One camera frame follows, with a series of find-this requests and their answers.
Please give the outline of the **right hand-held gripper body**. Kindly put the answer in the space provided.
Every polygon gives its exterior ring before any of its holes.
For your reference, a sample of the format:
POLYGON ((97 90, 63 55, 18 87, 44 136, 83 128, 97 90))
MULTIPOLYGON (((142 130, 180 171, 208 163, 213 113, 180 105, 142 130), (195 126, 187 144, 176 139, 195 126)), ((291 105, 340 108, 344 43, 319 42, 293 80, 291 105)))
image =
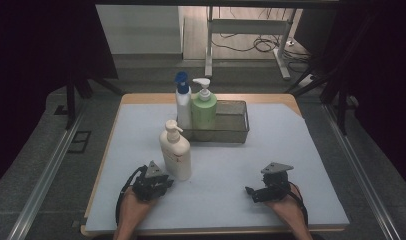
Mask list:
POLYGON ((265 187, 256 190, 258 192, 257 196, 269 197, 269 201, 282 200, 291 191, 287 172, 292 169, 293 166, 275 162, 264 167, 261 173, 265 187))

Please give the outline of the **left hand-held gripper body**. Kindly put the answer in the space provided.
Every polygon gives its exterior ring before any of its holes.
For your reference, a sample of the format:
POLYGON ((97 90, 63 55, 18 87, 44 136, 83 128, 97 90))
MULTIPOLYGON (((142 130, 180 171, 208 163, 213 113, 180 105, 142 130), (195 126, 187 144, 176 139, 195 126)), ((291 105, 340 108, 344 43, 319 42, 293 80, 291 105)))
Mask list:
POLYGON ((141 201, 151 201, 160 196, 160 191, 167 188, 165 182, 169 175, 165 174, 159 166, 151 161, 148 165, 138 168, 139 176, 132 184, 132 190, 141 201))

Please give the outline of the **cream pump bottle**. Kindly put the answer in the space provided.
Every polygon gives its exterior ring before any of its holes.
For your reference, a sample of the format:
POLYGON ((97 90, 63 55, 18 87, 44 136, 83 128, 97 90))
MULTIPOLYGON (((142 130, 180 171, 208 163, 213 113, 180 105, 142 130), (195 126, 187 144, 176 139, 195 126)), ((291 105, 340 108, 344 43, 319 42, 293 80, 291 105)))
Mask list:
POLYGON ((166 170, 180 181, 191 177, 190 143, 181 133, 175 120, 165 123, 165 130, 159 136, 159 143, 166 170))

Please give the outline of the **metal mesh basket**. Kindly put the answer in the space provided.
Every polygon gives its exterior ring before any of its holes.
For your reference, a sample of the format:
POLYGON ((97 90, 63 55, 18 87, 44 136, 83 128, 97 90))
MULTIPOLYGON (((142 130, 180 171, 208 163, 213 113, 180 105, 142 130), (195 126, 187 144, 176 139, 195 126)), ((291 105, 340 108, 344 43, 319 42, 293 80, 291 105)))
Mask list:
POLYGON ((242 100, 219 100, 214 129, 184 129, 182 135, 190 142, 243 144, 246 142, 249 130, 246 102, 242 100))

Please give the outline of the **white bottle with blue cap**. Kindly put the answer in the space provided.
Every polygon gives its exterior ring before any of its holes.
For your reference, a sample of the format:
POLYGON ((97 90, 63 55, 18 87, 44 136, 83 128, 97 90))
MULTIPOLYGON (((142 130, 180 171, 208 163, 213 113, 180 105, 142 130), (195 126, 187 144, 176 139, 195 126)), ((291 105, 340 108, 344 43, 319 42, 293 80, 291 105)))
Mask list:
POLYGON ((175 83, 178 126, 182 129, 191 129, 191 88, 188 84, 187 73, 183 71, 178 72, 175 76, 175 83))

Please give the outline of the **green pump bottle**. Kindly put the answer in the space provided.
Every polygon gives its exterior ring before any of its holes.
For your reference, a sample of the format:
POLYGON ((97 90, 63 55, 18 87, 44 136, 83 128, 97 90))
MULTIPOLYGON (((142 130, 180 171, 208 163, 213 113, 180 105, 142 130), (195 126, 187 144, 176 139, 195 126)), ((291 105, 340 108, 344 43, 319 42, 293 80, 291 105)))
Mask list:
POLYGON ((208 130, 215 128, 217 97, 209 90, 208 78, 195 78, 194 83, 201 89, 192 99, 192 121, 194 129, 208 130))

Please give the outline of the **person's right hand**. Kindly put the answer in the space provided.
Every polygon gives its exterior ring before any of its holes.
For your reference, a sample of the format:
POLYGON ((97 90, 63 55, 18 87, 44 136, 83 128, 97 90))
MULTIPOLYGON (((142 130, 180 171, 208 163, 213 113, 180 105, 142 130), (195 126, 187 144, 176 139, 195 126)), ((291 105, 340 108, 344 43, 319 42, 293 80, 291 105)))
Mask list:
POLYGON ((280 201, 265 202, 265 205, 293 232, 303 231, 306 228, 301 207, 292 196, 287 195, 280 201))

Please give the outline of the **person's left hand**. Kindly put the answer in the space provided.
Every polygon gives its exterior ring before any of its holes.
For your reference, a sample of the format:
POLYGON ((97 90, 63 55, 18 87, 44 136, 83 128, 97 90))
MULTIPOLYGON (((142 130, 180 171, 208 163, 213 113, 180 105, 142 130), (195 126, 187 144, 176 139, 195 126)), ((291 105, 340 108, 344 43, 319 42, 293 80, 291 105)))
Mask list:
POLYGON ((156 200, 139 200, 132 188, 128 187, 121 202, 118 228, 120 230, 134 230, 156 203, 156 200))

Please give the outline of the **black metal stand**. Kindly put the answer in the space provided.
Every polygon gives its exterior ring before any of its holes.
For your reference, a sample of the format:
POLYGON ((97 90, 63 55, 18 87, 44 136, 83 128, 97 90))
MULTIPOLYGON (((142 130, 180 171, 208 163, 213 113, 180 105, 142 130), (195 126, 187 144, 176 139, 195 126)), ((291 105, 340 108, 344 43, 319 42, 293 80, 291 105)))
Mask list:
POLYGON ((314 66, 308 66, 307 69, 300 75, 300 77, 286 90, 286 93, 289 93, 294 97, 298 97, 325 84, 325 88, 322 91, 319 99, 323 104, 331 104, 333 99, 335 97, 338 97, 336 106, 336 125, 338 126, 340 132, 343 135, 346 135, 346 112, 349 109, 347 104, 348 83, 342 76, 343 68, 335 67, 331 71, 316 77, 304 87, 296 89, 296 87, 314 70, 314 66))
POLYGON ((89 71, 85 73, 75 73, 73 70, 69 70, 66 82, 67 130, 71 129, 76 121, 75 93, 78 92, 83 99, 89 99, 93 95, 89 80, 93 80, 116 95, 123 96, 125 94, 122 89, 110 83, 108 80, 105 80, 103 77, 99 77, 89 71))

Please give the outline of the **white power strip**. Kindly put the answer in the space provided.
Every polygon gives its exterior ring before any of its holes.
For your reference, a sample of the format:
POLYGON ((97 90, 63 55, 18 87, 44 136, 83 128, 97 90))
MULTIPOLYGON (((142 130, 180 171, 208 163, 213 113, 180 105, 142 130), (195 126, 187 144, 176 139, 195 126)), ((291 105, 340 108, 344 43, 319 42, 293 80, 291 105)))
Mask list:
POLYGON ((309 85, 310 83, 312 83, 314 80, 316 79, 316 77, 312 74, 309 74, 308 76, 304 77, 299 83, 298 86, 300 88, 303 88, 307 85, 309 85))

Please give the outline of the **white cabinet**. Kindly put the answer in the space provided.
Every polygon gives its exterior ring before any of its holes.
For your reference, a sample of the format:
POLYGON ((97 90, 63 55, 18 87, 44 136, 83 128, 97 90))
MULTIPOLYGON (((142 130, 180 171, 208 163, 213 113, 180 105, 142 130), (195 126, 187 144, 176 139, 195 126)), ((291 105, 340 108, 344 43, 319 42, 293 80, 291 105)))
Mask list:
POLYGON ((97 5, 112 54, 181 54, 184 16, 178 6, 97 5))

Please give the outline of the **black curtain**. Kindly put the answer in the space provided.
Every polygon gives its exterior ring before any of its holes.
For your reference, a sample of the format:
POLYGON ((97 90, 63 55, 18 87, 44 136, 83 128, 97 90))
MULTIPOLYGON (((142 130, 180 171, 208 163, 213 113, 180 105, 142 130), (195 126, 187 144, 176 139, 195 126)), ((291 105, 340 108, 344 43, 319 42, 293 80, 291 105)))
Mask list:
POLYGON ((328 0, 306 34, 327 29, 321 98, 354 96, 356 118, 406 182, 406 0, 328 0))
POLYGON ((47 96, 117 77, 97 0, 0 0, 0 179, 38 124, 47 96))

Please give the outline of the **aluminium rail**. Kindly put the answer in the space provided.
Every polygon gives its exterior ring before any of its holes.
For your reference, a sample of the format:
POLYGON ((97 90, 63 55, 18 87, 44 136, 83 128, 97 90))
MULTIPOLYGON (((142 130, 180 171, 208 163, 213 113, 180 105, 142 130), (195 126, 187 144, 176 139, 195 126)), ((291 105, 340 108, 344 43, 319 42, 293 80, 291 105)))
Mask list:
POLYGON ((57 143, 51 158, 42 171, 40 178, 35 184, 6 240, 25 240, 69 146, 74 139, 78 127, 83 120, 87 108, 88 101, 83 101, 79 104, 77 118, 73 121, 71 128, 64 131, 62 138, 57 143))
POLYGON ((374 189, 368 175, 365 172, 365 169, 360 162, 359 157, 350 143, 349 138, 342 133, 337 125, 338 118, 336 117, 333 108, 330 105, 322 105, 322 108, 328 118, 328 122, 331 125, 338 143, 349 162, 364 197, 367 200, 373 215, 383 232, 383 235, 385 236, 386 240, 401 240, 401 236, 395 227, 392 217, 374 189))

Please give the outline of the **white metal stand frame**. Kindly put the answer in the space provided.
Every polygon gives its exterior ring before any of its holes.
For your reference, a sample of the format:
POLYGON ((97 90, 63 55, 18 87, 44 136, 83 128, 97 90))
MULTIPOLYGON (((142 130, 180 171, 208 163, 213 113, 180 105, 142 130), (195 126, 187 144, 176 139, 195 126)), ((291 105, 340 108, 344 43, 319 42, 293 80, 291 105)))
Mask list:
POLYGON ((212 35, 213 34, 245 34, 245 35, 279 35, 279 47, 273 50, 274 57, 284 80, 291 76, 283 59, 285 45, 288 40, 296 9, 292 9, 287 20, 245 20, 245 19, 214 19, 213 7, 208 7, 207 44, 205 52, 204 75, 212 77, 212 35))

